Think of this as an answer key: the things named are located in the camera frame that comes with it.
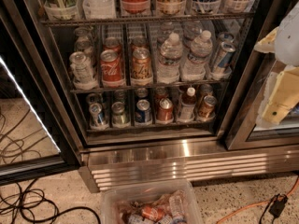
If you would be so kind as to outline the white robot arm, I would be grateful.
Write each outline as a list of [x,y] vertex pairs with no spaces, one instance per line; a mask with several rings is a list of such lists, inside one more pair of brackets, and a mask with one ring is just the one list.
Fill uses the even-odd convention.
[[286,65],[279,73],[270,73],[256,123],[263,128],[277,126],[299,103],[299,2],[254,50],[273,53]]

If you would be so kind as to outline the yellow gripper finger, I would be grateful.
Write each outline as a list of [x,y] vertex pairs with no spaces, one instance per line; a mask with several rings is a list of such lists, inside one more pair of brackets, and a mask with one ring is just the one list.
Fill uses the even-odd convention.
[[274,53],[277,32],[278,28],[276,27],[268,35],[255,44],[254,50],[261,53]]
[[289,66],[287,70],[278,74],[262,118],[278,125],[298,103],[299,67]]

